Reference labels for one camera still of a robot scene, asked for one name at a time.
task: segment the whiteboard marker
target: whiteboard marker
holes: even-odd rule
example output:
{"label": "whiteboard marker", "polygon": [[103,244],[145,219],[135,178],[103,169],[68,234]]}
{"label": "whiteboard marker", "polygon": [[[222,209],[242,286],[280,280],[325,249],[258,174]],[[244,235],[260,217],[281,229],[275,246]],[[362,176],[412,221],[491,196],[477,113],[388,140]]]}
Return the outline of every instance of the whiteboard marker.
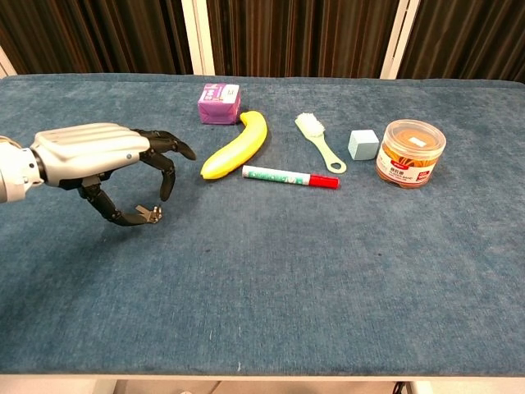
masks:
{"label": "whiteboard marker", "polygon": [[273,170],[262,167],[243,166],[243,177],[303,186],[328,187],[330,189],[339,187],[339,178],[334,176],[303,174],[302,172]]}

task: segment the green brush handle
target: green brush handle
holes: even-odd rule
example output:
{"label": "green brush handle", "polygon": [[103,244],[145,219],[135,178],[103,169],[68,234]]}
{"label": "green brush handle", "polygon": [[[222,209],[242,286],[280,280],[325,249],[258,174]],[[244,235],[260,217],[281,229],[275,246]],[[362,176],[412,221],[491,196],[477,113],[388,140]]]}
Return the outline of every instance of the green brush handle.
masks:
{"label": "green brush handle", "polygon": [[[312,141],[312,143],[317,146],[317,149],[319,149],[319,152],[321,152],[322,158],[325,159],[328,171],[334,172],[335,174],[341,174],[346,171],[346,164],[331,151],[330,147],[326,144],[324,135],[310,137],[308,139]],[[333,167],[334,164],[339,164],[340,168]]]}

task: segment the scrub brush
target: scrub brush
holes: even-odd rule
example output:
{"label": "scrub brush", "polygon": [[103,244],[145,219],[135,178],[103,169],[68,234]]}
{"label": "scrub brush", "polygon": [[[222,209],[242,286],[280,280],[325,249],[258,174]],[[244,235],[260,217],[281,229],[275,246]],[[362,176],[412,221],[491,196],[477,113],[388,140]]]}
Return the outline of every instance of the scrub brush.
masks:
{"label": "scrub brush", "polygon": [[301,113],[295,119],[295,124],[303,133],[304,138],[317,146],[322,158],[325,160],[328,171],[334,172],[335,174],[341,174],[346,171],[346,164],[344,164],[326,144],[324,136],[325,126],[323,126],[312,113]]}

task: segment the red marker cap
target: red marker cap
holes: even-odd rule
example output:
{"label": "red marker cap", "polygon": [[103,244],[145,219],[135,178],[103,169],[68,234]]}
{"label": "red marker cap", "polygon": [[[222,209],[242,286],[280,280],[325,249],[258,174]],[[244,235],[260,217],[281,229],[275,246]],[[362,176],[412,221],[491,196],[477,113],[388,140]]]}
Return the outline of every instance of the red marker cap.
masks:
{"label": "red marker cap", "polygon": [[309,186],[317,187],[328,187],[330,189],[337,189],[339,187],[339,178],[333,176],[323,176],[323,175],[310,175]]}

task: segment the small purple package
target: small purple package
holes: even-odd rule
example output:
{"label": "small purple package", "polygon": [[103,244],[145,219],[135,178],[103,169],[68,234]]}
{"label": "small purple package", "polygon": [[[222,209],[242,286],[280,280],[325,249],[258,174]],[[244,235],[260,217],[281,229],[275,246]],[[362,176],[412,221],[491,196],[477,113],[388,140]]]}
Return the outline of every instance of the small purple package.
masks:
{"label": "small purple package", "polygon": [[202,123],[233,125],[239,120],[239,86],[206,84],[197,105]]}

